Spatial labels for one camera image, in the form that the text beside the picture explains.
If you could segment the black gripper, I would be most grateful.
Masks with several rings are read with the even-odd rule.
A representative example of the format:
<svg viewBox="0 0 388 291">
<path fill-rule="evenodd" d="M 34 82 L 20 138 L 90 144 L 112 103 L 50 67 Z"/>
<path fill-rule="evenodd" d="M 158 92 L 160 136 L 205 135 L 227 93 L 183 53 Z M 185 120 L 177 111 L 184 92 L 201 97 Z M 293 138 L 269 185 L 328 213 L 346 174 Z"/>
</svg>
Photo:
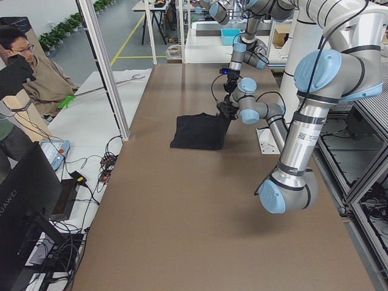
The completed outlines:
<svg viewBox="0 0 388 291">
<path fill-rule="evenodd" d="M 227 75 L 227 81 L 223 84 L 224 91 L 228 94 L 234 92 L 238 85 L 239 76 L 234 74 Z"/>
<path fill-rule="evenodd" d="M 229 120 L 237 120 L 237 111 L 238 108 L 232 105 L 230 101 L 222 101 L 217 104 L 217 108 L 219 110 L 219 114 Z"/>
</svg>

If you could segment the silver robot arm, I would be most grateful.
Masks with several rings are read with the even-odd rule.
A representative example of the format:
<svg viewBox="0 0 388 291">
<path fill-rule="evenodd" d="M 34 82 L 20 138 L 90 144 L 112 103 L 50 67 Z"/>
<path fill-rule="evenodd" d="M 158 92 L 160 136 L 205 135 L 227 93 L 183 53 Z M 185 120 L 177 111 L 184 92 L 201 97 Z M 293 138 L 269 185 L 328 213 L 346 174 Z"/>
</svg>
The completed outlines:
<svg viewBox="0 0 388 291">
<path fill-rule="evenodd" d="M 263 119 L 280 150 L 275 168 L 259 185 L 256 194 L 270 213 L 306 209 L 318 196 L 315 174 L 308 168 L 310 156 L 329 110 L 341 103 L 379 95 L 380 44 L 387 26 L 387 7 L 370 1 L 250 1 L 252 15 L 240 42 L 233 46 L 227 75 L 226 97 L 217 104 L 228 119 L 245 124 Z M 295 30 L 317 25 L 324 42 L 304 56 L 293 80 L 300 105 L 290 124 L 284 120 L 284 104 L 268 104 L 255 97 L 256 83 L 242 78 L 242 64 L 249 63 L 249 48 L 264 15 L 276 21 L 299 11 Z"/>
<path fill-rule="evenodd" d="M 256 69 L 264 69 L 269 64 L 269 60 L 260 50 L 265 45 L 256 39 L 259 24 L 265 15 L 270 15 L 276 22 L 283 22 L 288 19 L 295 6 L 289 1 L 249 1 L 248 8 L 242 13 L 247 19 L 246 28 L 232 40 L 233 50 L 229 65 L 226 69 L 221 69 L 220 73 L 227 76 L 224 83 L 224 90 L 232 93 L 240 78 L 242 64 L 248 64 Z"/>
</svg>

